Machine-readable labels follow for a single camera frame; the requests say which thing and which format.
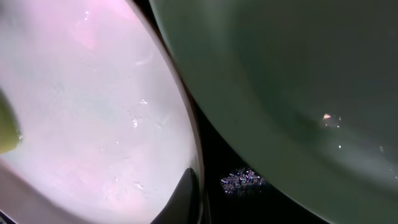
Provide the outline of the white plate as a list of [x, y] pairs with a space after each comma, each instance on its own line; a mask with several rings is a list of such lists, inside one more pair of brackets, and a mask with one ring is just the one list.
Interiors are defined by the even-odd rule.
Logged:
[[203, 162], [195, 117], [132, 1], [2, 1], [1, 91], [21, 141], [1, 155], [16, 223], [151, 223]]

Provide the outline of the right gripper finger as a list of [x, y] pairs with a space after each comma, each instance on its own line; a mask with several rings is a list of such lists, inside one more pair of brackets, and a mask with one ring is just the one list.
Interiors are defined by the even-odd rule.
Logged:
[[199, 183], [195, 171], [183, 173], [164, 209], [151, 224], [196, 224], [199, 219]]

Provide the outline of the green scouring sponge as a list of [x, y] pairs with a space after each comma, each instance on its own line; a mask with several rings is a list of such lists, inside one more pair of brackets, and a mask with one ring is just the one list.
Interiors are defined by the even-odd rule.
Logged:
[[1, 91], [1, 108], [0, 108], [0, 150], [1, 154], [11, 151], [17, 147], [21, 141], [20, 126], [16, 119], [15, 113]]

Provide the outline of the mint plate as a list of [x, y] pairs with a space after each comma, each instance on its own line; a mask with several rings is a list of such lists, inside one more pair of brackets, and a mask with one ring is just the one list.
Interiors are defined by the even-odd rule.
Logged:
[[397, 1], [152, 1], [201, 110], [333, 223], [397, 222]]

